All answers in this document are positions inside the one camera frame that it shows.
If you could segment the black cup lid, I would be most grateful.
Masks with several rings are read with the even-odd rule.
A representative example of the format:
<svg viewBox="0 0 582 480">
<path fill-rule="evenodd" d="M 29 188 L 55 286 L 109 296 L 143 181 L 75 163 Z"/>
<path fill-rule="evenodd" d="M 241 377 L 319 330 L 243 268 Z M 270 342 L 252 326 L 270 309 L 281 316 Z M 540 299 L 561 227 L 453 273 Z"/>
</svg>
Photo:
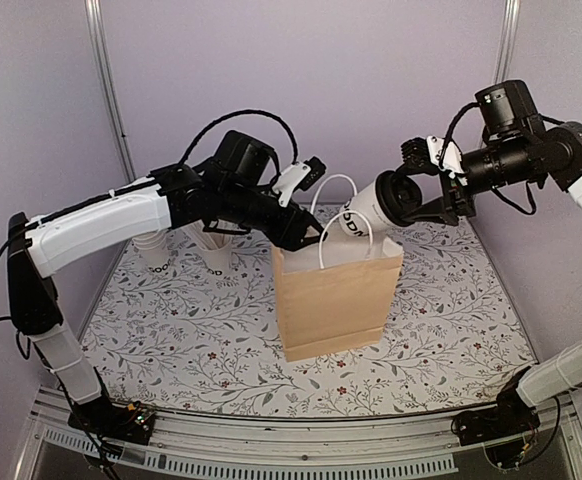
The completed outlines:
<svg viewBox="0 0 582 480">
<path fill-rule="evenodd" d="M 422 206 L 422 192 L 411 178 L 397 171 L 384 171 L 376 178 L 375 194 L 382 213 L 391 224 L 408 227 L 414 223 L 408 216 Z"/>
</svg>

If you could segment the white paper coffee cup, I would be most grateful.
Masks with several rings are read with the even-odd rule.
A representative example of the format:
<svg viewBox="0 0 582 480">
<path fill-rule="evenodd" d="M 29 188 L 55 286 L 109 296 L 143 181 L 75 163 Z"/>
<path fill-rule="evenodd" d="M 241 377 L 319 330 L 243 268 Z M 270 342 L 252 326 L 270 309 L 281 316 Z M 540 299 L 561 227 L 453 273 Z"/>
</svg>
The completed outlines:
<svg viewBox="0 0 582 480">
<path fill-rule="evenodd" d="M 392 227 L 381 208 L 376 183 L 368 185 L 349 199 L 341 207 L 340 213 L 339 224 L 349 236 L 363 237 L 370 231 L 376 234 Z"/>
</svg>

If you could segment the brown paper bag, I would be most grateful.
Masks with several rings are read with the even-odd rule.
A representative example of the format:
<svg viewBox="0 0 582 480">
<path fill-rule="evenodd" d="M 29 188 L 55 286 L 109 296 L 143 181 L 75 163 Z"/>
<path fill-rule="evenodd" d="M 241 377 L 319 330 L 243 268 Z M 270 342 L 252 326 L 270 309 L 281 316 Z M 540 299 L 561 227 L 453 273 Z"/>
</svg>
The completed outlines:
<svg viewBox="0 0 582 480">
<path fill-rule="evenodd" d="M 403 263 L 387 232 L 356 237 L 338 219 L 328 236 L 297 252 L 271 249 L 276 316 L 287 361 L 376 344 L 383 334 Z"/>
</svg>

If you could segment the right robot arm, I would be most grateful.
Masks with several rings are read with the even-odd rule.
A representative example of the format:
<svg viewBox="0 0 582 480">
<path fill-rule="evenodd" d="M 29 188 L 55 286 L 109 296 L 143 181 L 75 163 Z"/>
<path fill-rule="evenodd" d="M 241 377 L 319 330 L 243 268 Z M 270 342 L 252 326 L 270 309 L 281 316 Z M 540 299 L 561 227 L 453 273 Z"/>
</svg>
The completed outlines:
<svg viewBox="0 0 582 480">
<path fill-rule="evenodd" d="M 454 133 L 472 109 L 483 120 L 483 145 L 461 152 Z M 402 155 L 396 171 L 396 222 L 401 226 L 455 225 L 475 215 L 474 199 L 485 192 L 519 210 L 501 188 L 519 183 L 542 187 L 547 180 L 582 210 L 582 124 L 541 114 L 521 79 L 478 91 L 452 117 L 442 137 L 409 140 Z"/>
</svg>

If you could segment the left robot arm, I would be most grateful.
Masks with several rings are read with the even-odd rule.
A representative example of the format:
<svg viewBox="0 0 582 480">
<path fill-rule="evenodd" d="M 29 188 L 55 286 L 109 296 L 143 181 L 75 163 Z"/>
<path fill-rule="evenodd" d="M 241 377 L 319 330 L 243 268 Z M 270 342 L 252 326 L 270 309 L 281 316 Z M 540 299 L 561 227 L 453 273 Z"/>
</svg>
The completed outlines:
<svg viewBox="0 0 582 480">
<path fill-rule="evenodd" d="M 293 201 L 326 172 L 317 157 L 281 167 L 275 149 L 242 132 L 228 131 L 216 151 L 188 163 L 215 126 L 247 115 L 235 111 L 213 120 L 191 141 L 181 159 L 124 187 L 32 219 L 24 213 L 8 223 L 0 259 L 6 261 L 9 313 L 6 320 L 26 336 L 50 372 L 99 434 L 119 426 L 99 375 L 64 323 L 53 275 L 65 266 L 114 244 L 200 222 L 208 233 L 262 232 L 287 251 L 324 238 L 314 215 Z"/>
</svg>

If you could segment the stack of white paper cups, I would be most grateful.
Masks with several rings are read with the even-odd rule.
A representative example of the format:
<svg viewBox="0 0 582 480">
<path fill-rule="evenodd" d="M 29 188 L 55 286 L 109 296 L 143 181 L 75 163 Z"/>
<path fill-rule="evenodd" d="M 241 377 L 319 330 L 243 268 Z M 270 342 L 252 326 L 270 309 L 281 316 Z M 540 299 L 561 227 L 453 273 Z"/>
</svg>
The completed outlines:
<svg viewBox="0 0 582 480">
<path fill-rule="evenodd" d="M 148 269 L 153 273 L 165 273 L 170 266 L 170 254 L 165 234 L 151 238 L 136 237 L 132 240 Z"/>
</svg>

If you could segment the floral tablecloth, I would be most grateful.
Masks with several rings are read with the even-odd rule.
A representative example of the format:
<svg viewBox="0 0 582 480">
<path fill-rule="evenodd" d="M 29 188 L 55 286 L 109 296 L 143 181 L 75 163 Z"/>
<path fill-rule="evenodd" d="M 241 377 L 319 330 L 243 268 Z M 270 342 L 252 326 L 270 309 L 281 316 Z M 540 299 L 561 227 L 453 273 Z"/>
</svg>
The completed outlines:
<svg viewBox="0 0 582 480">
<path fill-rule="evenodd" d="M 351 294 L 322 306 L 335 258 L 313 252 L 314 287 L 259 233 L 236 238 L 228 273 L 210 271 L 181 231 L 171 268 L 128 247 L 82 339 L 110 395 L 244 416 L 358 417 L 492 401 L 534 354 L 470 224 L 394 231 L 404 250 L 384 321 Z"/>
</svg>

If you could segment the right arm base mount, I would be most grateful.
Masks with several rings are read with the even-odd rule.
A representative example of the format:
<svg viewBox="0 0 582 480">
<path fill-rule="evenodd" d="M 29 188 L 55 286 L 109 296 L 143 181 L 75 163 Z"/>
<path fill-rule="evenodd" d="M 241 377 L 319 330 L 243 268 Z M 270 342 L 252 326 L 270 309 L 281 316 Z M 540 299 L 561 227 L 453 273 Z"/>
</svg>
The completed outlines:
<svg viewBox="0 0 582 480">
<path fill-rule="evenodd" d="M 527 406 L 514 387 L 505 389 L 496 397 L 494 407 L 466 410 L 457 414 L 451 431 L 461 446 L 501 440 L 516 434 L 530 433 L 530 440 L 517 440 L 486 449 L 489 462 L 501 469 L 519 467 L 529 452 L 540 420 L 534 407 Z"/>
</svg>

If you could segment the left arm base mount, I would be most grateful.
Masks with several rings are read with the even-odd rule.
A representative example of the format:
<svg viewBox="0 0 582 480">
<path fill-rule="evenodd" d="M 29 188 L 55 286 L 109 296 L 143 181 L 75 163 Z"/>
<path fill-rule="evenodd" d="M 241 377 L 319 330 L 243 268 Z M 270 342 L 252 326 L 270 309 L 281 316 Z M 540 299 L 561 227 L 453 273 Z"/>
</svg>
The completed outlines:
<svg viewBox="0 0 582 480">
<path fill-rule="evenodd" d="M 59 386 L 70 408 L 68 425 L 86 434 L 95 448 L 98 468 L 110 479 L 117 479 L 109 456 L 120 455 L 122 450 L 109 444 L 107 439 L 147 445 L 154 430 L 156 410 L 140 401 L 115 405 L 106 389 L 95 400 L 78 404 L 62 381 Z"/>
</svg>

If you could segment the left aluminium frame post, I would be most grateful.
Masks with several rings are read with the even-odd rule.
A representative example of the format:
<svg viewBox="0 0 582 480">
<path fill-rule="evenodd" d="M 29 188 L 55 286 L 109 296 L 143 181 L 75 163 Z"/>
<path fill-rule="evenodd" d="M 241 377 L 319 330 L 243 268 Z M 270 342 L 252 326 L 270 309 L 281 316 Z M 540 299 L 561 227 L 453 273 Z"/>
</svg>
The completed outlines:
<svg viewBox="0 0 582 480">
<path fill-rule="evenodd" d="M 137 173 L 132 160 L 126 129 L 116 94 L 107 48 L 102 5 L 98 0 L 85 0 L 84 6 L 93 56 L 101 85 L 105 110 L 112 130 L 114 146 L 119 157 L 124 178 L 127 182 L 131 182 L 137 178 Z"/>
</svg>

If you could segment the aluminium front rail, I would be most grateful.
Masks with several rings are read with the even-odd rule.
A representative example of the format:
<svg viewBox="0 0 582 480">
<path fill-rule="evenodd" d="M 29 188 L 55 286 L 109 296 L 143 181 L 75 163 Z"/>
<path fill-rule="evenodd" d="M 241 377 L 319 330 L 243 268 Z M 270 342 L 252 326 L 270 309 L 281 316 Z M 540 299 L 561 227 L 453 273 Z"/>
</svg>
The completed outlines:
<svg viewBox="0 0 582 480">
<path fill-rule="evenodd" d="M 142 442 L 74 428 L 41 388 L 13 479 L 582 479 L 581 414 L 560 396 L 513 434 L 474 433 L 493 405 L 379 416 L 253 416 L 146 402 Z"/>
</svg>

